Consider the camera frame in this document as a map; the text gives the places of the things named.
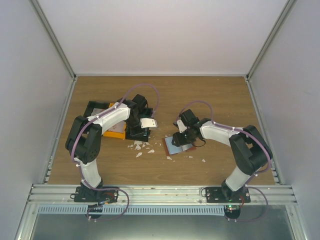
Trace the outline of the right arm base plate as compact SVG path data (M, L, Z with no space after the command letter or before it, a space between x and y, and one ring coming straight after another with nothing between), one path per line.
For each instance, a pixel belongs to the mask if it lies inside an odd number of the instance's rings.
M249 190L241 187L237 191L227 190L221 186L207 186L200 190L200 195L206 198L207 203L250 203Z

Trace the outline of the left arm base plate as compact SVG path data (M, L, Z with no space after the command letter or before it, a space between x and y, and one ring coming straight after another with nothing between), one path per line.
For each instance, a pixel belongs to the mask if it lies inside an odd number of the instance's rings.
M97 191L86 186L78 186L70 198L76 203L111 204L118 201L119 189Z

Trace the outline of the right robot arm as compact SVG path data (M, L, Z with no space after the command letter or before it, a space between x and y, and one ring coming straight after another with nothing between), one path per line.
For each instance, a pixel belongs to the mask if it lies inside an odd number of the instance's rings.
M240 189L255 175L267 171L262 170L264 166L271 166L273 153L253 125L241 128L223 125L209 118L200 120L190 109L182 112L173 125L178 128L171 141L176 147L193 145L196 140L213 140L231 148L236 167L221 184L221 196L228 203L239 197Z

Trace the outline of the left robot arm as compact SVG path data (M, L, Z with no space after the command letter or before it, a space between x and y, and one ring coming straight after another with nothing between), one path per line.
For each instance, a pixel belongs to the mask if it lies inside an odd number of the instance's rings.
M133 140L148 139L150 128L156 127L154 120L157 107L150 108L147 99L137 94L133 99L121 98L94 115L77 116L65 142L65 148L71 161L79 168L80 187L86 197L98 202L103 192L112 188L103 188L103 179L98 171L97 158L101 150L103 134L113 126L124 122L124 132Z

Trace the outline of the black bin with green cards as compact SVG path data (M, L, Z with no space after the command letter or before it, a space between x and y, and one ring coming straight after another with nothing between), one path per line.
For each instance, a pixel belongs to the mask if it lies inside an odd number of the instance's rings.
M140 112L137 116L141 118L150 118L153 113L153 108L145 107L142 112ZM125 129L125 139L126 140L134 140L134 141L141 141L141 142L148 142L149 135L151 130L149 128L141 128L139 127L129 127L126 126Z

